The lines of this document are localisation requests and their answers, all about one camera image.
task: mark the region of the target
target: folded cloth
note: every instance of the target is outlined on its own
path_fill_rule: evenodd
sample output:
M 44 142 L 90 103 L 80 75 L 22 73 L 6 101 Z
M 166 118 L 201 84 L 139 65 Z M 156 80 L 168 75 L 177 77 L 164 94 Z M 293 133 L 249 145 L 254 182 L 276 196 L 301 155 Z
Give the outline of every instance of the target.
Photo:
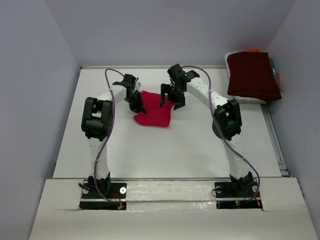
M 133 119 L 144 126 L 168 127 L 171 119 L 171 108 L 174 104 L 169 102 L 167 96 L 165 96 L 164 105 L 160 107 L 160 94 L 142 91 L 141 95 L 146 114 L 139 112 Z
M 227 93 L 267 103 L 281 99 L 267 52 L 237 52 L 229 55 L 230 81 Z

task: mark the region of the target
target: folded dark red towel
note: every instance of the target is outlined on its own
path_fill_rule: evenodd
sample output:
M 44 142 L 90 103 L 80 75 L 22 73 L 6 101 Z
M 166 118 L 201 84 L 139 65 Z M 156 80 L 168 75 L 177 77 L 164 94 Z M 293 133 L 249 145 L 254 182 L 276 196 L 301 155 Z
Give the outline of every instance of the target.
M 281 99 L 267 52 L 237 52 L 229 55 L 231 96 L 250 97 L 267 103 Z
M 168 127 L 171 119 L 173 103 L 165 96 L 165 103 L 160 108 L 161 95 L 158 93 L 142 91 L 142 100 L 146 114 L 139 112 L 133 119 L 144 126 Z

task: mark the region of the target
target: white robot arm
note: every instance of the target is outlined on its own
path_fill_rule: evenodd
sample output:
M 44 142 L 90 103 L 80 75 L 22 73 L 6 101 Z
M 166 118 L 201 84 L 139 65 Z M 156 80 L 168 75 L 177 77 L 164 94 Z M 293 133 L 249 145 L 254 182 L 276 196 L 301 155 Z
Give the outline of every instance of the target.
M 253 176 L 248 164 L 239 154 L 235 153 L 242 153 L 239 136 L 242 120 L 238 101 L 229 100 L 211 90 L 198 73 L 193 70 L 185 72 L 179 64 L 171 66 L 167 72 L 171 83 L 161 85 L 161 104 L 164 104 L 165 94 L 167 94 L 168 101 L 175 104 L 174 110 L 182 108 L 185 106 L 185 92 L 195 96 L 209 109 L 211 101 L 214 117 L 220 130 L 217 129 L 214 122 L 212 129 L 215 135 L 221 139 L 228 157 L 231 191 L 247 191 L 254 182 Z
M 81 122 L 81 129 L 85 132 L 90 147 L 91 171 L 88 184 L 85 187 L 82 184 L 80 186 L 86 190 L 95 191 L 95 176 L 97 185 L 103 194 L 107 194 L 111 187 L 107 148 L 104 147 L 104 143 L 112 126 L 113 106 L 125 100 L 129 103 L 131 111 L 145 112 L 138 78 L 125 74 L 121 82 L 113 83 L 111 90 L 114 102 L 110 91 L 97 98 L 88 97 L 85 100 Z

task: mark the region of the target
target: white surface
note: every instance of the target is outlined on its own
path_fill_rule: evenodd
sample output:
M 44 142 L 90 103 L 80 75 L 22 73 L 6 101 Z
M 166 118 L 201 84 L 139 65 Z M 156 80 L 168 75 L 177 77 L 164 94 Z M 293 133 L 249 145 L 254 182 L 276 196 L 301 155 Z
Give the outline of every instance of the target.
M 120 69 L 139 77 L 142 90 L 160 92 L 161 83 L 169 83 L 166 69 Z M 207 69 L 212 89 L 226 97 L 226 69 Z M 207 81 L 204 74 L 200 77 Z M 122 80 L 108 73 L 111 82 Z M 82 69 L 62 140 L 54 178 L 87 178 L 90 173 L 90 149 L 81 131 L 84 102 L 107 91 L 104 69 Z M 186 106 L 172 111 L 169 128 L 138 125 L 129 106 L 116 106 L 115 125 L 107 144 L 111 178 L 218 178 L 229 177 L 227 154 L 212 131 L 210 111 L 186 93 Z M 240 105 L 244 155 L 262 177 L 280 177 L 281 173 L 260 105 Z
M 226 55 L 224 55 L 224 60 L 225 60 L 225 65 L 226 65 L 226 71 L 228 73 L 228 78 L 230 79 L 230 68 L 229 68 L 229 64 L 228 64 L 228 57 L 231 54 L 234 54 L 235 52 L 232 53 L 227 53 Z M 254 97 L 244 97 L 244 96 L 232 96 L 234 98 L 236 98 L 237 100 L 239 100 L 240 103 L 245 103 L 245 104 L 266 104 L 265 101 L 262 101 L 258 98 L 254 98 Z
M 263 178 L 264 210 L 217 210 L 213 181 L 129 181 L 126 211 L 81 210 L 76 179 L 47 180 L 30 240 L 316 240 L 295 178 Z
M 80 66 L 222 65 L 266 49 L 294 0 L 45 0 Z

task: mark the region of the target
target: white wall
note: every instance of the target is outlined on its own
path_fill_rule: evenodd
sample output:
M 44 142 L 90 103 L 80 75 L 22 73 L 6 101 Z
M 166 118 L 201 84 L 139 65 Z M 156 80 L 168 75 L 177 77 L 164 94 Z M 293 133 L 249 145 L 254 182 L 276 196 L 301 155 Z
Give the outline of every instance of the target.
M 1 0 L 0 34 L 0 239 L 26 240 L 80 69 L 43 0 Z
M 294 0 L 46 0 L 81 66 L 222 65 L 266 50 Z
M 320 1 L 297 0 L 270 45 L 283 98 L 269 110 L 289 172 L 300 178 L 320 237 Z

